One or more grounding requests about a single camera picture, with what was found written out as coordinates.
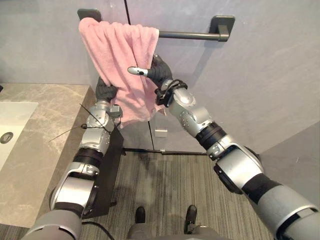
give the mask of robotic arm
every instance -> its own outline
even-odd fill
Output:
[[[227,189],[245,194],[257,215],[278,240],[320,239],[317,207],[291,188],[269,179],[257,156],[216,124],[198,106],[188,86],[173,80],[168,65],[154,56],[151,69],[129,67],[128,72],[152,79],[158,105],[165,105],[181,126],[217,160],[214,171]]]
[[[92,211],[100,163],[108,150],[111,132],[122,117],[121,108],[110,104],[116,93],[115,87],[107,87],[99,79],[97,102],[89,110],[78,152],[50,197],[51,211],[42,215],[22,240],[80,239],[81,218]]]

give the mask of pink towel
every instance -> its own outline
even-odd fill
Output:
[[[118,88],[113,104],[123,110],[121,127],[137,121],[149,121],[156,111],[157,86],[144,76],[128,73],[131,66],[149,69],[159,38],[159,30],[141,25],[87,17],[80,21],[79,31],[96,70],[107,86]]]

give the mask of black glove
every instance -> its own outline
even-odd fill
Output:
[[[105,100],[111,102],[111,100],[117,95],[118,88],[113,85],[107,86],[101,77],[98,79],[98,83],[95,88],[95,96],[97,100]]]
[[[150,78],[158,88],[161,88],[164,81],[173,79],[170,67],[159,55],[153,55],[151,68],[148,69],[147,77]]]

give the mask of sink drain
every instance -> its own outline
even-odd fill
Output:
[[[0,137],[0,144],[6,144],[8,143],[12,138],[14,134],[10,131],[6,132]]]

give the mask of marble countertop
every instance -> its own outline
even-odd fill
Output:
[[[1,85],[0,102],[38,103],[0,171],[0,224],[29,228],[42,205],[49,205],[44,198],[70,132],[50,140],[74,126],[80,103],[92,90],[88,85]]]

